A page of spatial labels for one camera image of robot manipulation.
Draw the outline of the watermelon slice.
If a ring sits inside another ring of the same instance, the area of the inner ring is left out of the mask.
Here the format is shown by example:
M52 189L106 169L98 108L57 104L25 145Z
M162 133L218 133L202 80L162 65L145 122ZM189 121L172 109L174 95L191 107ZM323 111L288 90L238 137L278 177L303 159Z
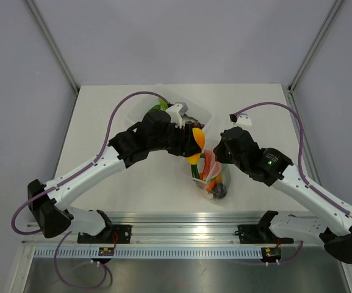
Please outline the watermelon slice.
M216 161L215 154L211 150L204 152L204 167L200 173L200 178L203 181L215 180L221 172L221 164Z

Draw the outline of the yellow orange mango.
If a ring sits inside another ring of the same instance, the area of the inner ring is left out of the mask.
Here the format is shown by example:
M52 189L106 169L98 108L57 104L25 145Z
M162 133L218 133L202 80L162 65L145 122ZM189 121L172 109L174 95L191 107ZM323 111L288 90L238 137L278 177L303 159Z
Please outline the yellow orange mango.
M187 161L190 165L196 165L200 159L200 155L205 146L205 135L199 128L192 129L194 142L199 146L199 150L190 157L187 157Z

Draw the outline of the green orange mango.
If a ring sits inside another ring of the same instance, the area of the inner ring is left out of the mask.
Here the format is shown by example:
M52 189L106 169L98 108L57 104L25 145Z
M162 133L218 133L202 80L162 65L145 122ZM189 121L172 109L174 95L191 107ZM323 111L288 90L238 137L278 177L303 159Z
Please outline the green orange mango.
M217 176L211 178L209 183L209 189L213 189L215 185L222 183L222 172L220 172Z

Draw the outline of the clear zip top bag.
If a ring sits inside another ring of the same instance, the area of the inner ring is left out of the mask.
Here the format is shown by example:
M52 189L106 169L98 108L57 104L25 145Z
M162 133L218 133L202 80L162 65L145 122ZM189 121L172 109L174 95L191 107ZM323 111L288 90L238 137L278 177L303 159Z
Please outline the clear zip top bag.
M211 150L214 152L214 148L217 145L218 145L218 141L216 141L216 140L213 140L213 139L206 140L203 152L201 153L200 159L197 163L199 173L201 173L203 171L203 167L204 167L204 152L206 150ZM181 168L181 172L183 173L183 175L194 183L194 185L196 186L196 189L198 191L199 196L204 197L206 200L209 200L215 204L224 205L230 199L229 190L230 190L230 186L231 186L231 172L230 172L229 166L227 164L223 164L223 163L220 163L220 164L221 164L221 172L222 172L222 176L223 176L222 183L225 184L228 188L227 196L221 200L215 200L213 198L212 189L209 189L210 180L203 181L202 179L197 180L197 179L192 178L190 164L188 163L188 161L186 159L183 159L181 161L180 168Z

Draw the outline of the green scallion bunch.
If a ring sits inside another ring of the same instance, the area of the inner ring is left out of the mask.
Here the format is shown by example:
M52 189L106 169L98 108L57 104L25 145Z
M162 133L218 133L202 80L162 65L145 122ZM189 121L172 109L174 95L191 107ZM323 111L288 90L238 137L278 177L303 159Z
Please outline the green scallion bunch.
M201 177L200 177L200 173L199 173L199 170L198 170L198 165L197 164L194 164L194 165L191 164L190 165L190 169L191 169L192 178L200 180Z

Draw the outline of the green chili pepper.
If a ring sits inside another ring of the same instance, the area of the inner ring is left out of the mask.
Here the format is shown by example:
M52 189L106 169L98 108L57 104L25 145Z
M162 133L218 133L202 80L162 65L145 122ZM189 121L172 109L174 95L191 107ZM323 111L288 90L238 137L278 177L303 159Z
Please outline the green chili pepper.
M152 108L150 108L150 110L148 112L152 112L152 111L155 111L155 110L161 110L160 104L157 104L157 105L153 106Z

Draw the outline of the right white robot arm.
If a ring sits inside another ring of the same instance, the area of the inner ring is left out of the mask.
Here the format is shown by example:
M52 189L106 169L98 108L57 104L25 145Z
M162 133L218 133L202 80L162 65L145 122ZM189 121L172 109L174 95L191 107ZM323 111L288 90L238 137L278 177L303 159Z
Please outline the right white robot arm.
M265 243L293 239L322 245L335 259L352 264L352 205L335 197L301 174L299 167L274 148L260 148L251 134L233 127L221 133L215 158L235 165L252 180L293 198L315 219L302 219L278 211L267 211L256 225Z

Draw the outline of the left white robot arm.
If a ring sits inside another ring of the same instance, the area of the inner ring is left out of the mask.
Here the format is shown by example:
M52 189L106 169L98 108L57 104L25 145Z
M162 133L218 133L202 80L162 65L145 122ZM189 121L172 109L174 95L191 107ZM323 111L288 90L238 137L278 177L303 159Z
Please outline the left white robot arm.
M29 210L45 238L77 232L105 243L114 232L111 219L99 209L74 208L72 202L104 179L145 160L150 152L166 151L197 162L204 144L204 133L198 124L186 122L178 126L169 113L154 110L110 139L101 154L78 170L45 184L37 179L29 183Z

